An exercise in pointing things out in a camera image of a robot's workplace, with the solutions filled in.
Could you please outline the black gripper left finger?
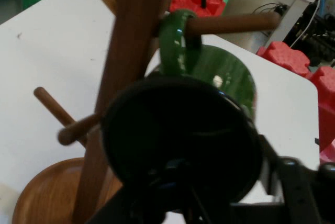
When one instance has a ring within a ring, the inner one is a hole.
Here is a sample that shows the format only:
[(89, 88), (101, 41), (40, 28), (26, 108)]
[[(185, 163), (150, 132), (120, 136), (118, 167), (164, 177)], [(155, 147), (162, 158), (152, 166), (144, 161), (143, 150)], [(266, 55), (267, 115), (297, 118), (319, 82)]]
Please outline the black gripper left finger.
[(122, 187), (88, 223), (163, 223), (170, 211), (180, 212), (186, 223), (209, 223), (200, 188), (186, 178), (187, 168), (183, 160), (134, 171), (114, 165)]

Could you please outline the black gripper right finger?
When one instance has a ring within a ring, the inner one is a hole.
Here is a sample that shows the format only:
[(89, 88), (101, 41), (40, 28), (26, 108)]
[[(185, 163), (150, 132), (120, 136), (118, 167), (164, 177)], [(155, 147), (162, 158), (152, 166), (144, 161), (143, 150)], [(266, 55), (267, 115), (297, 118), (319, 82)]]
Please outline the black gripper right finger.
[(260, 181), (268, 195), (282, 196), (290, 223), (334, 223), (334, 163), (311, 170), (293, 157), (279, 156), (259, 135)]

